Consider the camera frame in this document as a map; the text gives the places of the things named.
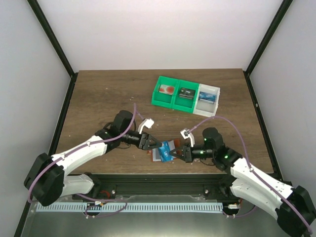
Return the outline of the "brown leather card holder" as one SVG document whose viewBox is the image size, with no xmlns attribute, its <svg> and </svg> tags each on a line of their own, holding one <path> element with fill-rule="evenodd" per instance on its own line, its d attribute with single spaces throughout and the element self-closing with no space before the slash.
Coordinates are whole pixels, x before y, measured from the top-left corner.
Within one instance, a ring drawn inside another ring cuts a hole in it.
<svg viewBox="0 0 316 237">
<path fill-rule="evenodd" d="M 175 156 L 170 155 L 170 151 L 175 148 L 179 148 L 181 145 L 180 139 L 173 139 L 169 141 L 163 141 L 162 147 L 155 148 L 147 151 L 147 154 L 151 156 L 152 162 L 170 162 L 176 159 Z"/>
</svg>

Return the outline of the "blue VIP card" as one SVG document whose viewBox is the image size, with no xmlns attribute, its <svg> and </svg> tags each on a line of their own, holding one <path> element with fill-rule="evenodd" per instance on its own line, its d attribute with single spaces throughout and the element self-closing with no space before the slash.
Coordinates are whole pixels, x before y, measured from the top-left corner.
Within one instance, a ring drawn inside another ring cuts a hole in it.
<svg viewBox="0 0 316 237">
<path fill-rule="evenodd" d="M 162 162 L 173 161 L 173 157 L 170 155 L 170 146 L 168 141 L 162 142 L 162 146 L 158 148 L 158 152 Z"/>
</svg>

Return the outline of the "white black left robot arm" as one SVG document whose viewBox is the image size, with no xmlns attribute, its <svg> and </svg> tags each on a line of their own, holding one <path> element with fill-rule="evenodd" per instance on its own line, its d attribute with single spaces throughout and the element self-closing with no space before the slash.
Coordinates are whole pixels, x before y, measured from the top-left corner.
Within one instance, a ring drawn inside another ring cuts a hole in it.
<svg viewBox="0 0 316 237">
<path fill-rule="evenodd" d="M 154 120 L 145 118 L 136 125 L 135 116 L 121 110 L 112 122 L 87 141 L 59 154 L 38 155 L 24 181 L 24 187 L 29 191 L 28 201 L 35 198 L 42 206 L 49 206 L 63 196 L 89 193 L 96 180 L 89 174 L 72 176 L 71 172 L 117 149 L 121 143 L 144 151 L 160 148 L 162 143 L 144 132 L 144 128 L 150 129 L 154 125 Z"/>
</svg>

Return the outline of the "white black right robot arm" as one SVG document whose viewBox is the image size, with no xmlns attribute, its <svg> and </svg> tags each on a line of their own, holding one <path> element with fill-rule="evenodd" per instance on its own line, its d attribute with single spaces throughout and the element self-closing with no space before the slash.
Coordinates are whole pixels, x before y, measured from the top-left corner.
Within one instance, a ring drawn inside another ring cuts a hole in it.
<svg viewBox="0 0 316 237">
<path fill-rule="evenodd" d="M 203 144 L 195 144 L 188 129 L 181 131 L 190 143 L 170 151 L 184 162 L 211 158 L 213 164 L 232 177 L 229 192 L 270 214 L 279 227 L 291 237 L 312 234 L 311 224 L 316 219 L 316 208 L 309 192 L 273 178 L 252 165 L 237 151 L 225 145 L 222 135 L 214 127 L 203 130 Z"/>
</svg>

